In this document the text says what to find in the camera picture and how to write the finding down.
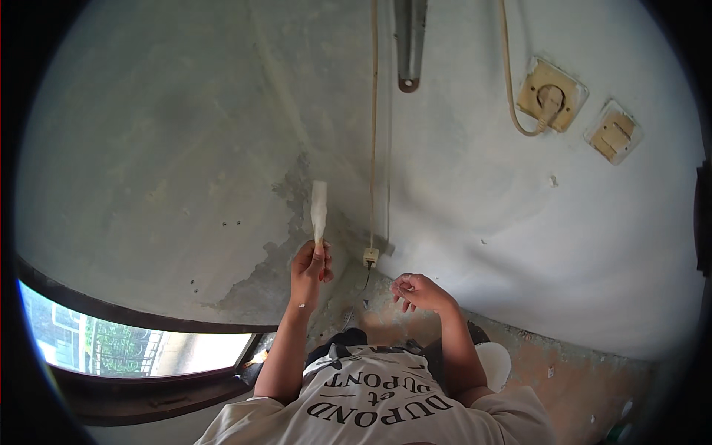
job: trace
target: t-shirt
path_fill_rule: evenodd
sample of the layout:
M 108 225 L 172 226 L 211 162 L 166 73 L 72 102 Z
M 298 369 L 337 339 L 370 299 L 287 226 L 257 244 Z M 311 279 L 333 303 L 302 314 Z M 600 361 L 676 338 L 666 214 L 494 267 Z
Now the t-shirt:
M 286 407 L 268 397 L 227 404 L 196 444 L 554 444 L 530 387 L 477 399 L 445 396 L 425 357 L 332 345 Z

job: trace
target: man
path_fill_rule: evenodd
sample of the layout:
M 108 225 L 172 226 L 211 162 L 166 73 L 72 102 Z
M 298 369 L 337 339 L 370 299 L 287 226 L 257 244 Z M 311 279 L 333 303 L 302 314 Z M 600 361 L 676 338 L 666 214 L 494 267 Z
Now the man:
M 226 405 L 197 444 L 553 444 L 544 407 L 530 387 L 495 394 L 466 321 L 447 292 L 419 274 L 391 285 L 394 301 L 433 310 L 442 325 L 445 387 L 424 357 L 366 346 L 351 329 L 310 354 L 303 369 L 319 274 L 333 279 L 329 244 L 307 242 L 292 262 L 291 295 L 254 397 Z M 339 339 L 346 339 L 344 345 Z

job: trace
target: electrical socket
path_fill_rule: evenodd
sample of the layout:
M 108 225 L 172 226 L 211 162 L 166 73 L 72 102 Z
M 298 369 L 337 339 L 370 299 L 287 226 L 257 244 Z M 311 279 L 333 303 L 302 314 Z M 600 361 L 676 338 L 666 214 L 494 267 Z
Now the electrical socket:
M 378 249 L 367 247 L 363 251 L 363 265 L 368 267 L 368 263 L 371 263 L 371 268 L 376 266 L 376 261 L 378 260 Z

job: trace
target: right hand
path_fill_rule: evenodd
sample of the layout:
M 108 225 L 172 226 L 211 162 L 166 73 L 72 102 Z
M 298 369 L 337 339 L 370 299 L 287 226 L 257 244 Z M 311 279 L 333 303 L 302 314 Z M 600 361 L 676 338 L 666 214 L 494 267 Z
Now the right hand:
M 442 310 L 457 308 L 458 304 L 443 288 L 422 273 L 404 273 L 391 283 L 393 301 L 403 298 L 403 312 L 416 307 L 440 313 Z

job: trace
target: power outlet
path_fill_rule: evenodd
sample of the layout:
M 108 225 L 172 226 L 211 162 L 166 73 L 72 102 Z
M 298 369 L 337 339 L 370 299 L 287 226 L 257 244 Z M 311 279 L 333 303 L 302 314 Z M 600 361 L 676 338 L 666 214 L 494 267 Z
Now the power outlet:
M 369 263 L 371 263 L 370 268 L 374 268 L 376 261 L 378 261 L 378 249 L 367 247 L 363 251 L 363 265 L 369 267 Z
M 517 108 L 535 119 L 542 115 L 540 94 L 543 88 L 553 85 L 564 93 L 564 102 L 559 114 L 549 126 L 559 133 L 566 131 L 588 98 L 588 90 L 571 76 L 543 59 L 532 60 L 529 74 L 517 97 Z

